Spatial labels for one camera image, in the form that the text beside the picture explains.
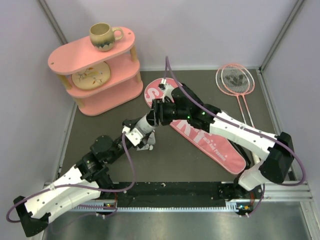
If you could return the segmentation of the white shuttlecock tube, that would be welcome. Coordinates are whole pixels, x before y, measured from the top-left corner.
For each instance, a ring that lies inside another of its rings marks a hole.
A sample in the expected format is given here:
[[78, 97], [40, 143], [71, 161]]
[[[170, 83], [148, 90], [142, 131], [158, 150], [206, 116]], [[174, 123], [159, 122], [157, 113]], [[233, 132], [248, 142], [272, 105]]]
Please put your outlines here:
[[148, 123], [147, 121], [147, 116], [144, 115], [135, 125], [135, 128], [138, 129], [138, 131], [142, 135], [147, 135], [151, 133], [156, 127], [152, 126], [151, 124]]

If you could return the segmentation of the white plastic shuttlecock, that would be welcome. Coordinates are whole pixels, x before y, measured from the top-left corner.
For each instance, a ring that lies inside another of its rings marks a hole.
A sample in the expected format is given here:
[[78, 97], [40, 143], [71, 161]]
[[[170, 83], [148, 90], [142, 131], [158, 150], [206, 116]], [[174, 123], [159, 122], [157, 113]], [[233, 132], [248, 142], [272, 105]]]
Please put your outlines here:
[[146, 144], [145, 146], [137, 147], [136, 150], [137, 150], [137, 151], [146, 151], [146, 150], [152, 151], [153, 148], [154, 148], [153, 145]]
[[155, 132], [151, 132], [150, 135], [148, 136], [147, 139], [147, 144], [149, 145], [155, 145], [156, 144], [156, 137], [155, 137]]

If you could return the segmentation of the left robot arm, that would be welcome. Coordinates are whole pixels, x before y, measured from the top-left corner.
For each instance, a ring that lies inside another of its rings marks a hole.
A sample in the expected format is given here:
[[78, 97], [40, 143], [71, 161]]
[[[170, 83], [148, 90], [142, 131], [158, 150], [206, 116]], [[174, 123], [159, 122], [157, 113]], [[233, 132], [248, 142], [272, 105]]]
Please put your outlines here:
[[39, 234], [56, 218], [89, 200], [106, 199], [113, 193], [130, 190], [136, 179], [132, 179], [127, 187], [115, 188], [108, 174], [108, 165], [122, 155], [127, 155], [132, 165], [129, 149], [145, 146], [154, 129], [145, 117], [125, 120], [120, 137], [99, 136], [90, 146], [90, 151], [60, 178], [40, 192], [14, 199], [13, 209], [25, 236], [29, 238]]

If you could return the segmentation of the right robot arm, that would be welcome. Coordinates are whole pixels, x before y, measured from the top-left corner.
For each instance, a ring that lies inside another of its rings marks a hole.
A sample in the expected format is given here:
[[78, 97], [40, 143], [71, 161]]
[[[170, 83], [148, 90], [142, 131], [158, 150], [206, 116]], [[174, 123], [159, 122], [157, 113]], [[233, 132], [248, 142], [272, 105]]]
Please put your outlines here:
[[204, 104], [186, 85], [148, 85], [144, 91], [149, 106], [158, 104], [157, 111], [173, 123], [187, 123], [193, 129], [202, 130], [238, 144], [260, 159], [253, 167], [240, 174], [233, 185], [233, 192], [245, 198], [251, 191], [266, 182], [281, 185], [294, 160], [291, 136], [282, 132], [272, 135], [231, 118], [219, 108]]

